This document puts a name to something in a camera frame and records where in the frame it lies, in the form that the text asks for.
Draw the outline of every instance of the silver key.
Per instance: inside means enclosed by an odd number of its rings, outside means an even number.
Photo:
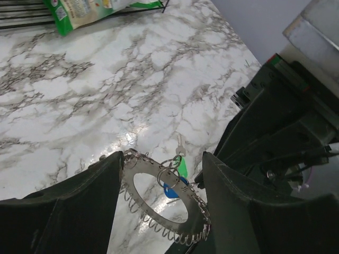
[[[175,149],[177,155],[186,156],[186,149],[182,146],[181,134],[178,135],[178,147]]]

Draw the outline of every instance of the white marble surface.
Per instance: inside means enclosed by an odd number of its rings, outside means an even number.
[[[157,161],[184,136],[190,178],[237,113],[231,95],[259,64],[207,0],[105,20],[66,37],[53,26],[0,32],[0,199],[65,180],[102,154],[135,148]],[[164,215],[150,179],[140,188]],[[171,245],[119,198],[108,253],[164,253]]]

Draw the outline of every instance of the green key tag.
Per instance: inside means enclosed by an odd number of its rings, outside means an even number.
[[[184,157],[181,157],[181,158],[182,160],[181,160],[180,166],[178,167],[178,172],[181,176],[187,178],[189,174],[187,173],[186,162],[185,162]]]

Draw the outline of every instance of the green packaging bag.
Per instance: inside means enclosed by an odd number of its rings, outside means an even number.
[[[79,26],[100,20],[135,0],[43,0],[51,11],[61,35]]]
[[[137,2],[130,5],[130,7],[134,8],[144,8],[144,9],[152,9],[155,7],[163,6],[160,0],[138,0]]]

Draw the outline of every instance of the blue key tag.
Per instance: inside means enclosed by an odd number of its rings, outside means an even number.
[[[180,180],[183,181],[186,185],[189,184],[189,181],[186,178],[184,178],[183,176],[180,177]],[[177,195],[177,193],[175,193],[175,191],[173,189],[170,189],[169,186],[165,183],[164,183],[164,193],[165,193],[166,197],[168,197],[168,198],[178,198],[179,197]]]

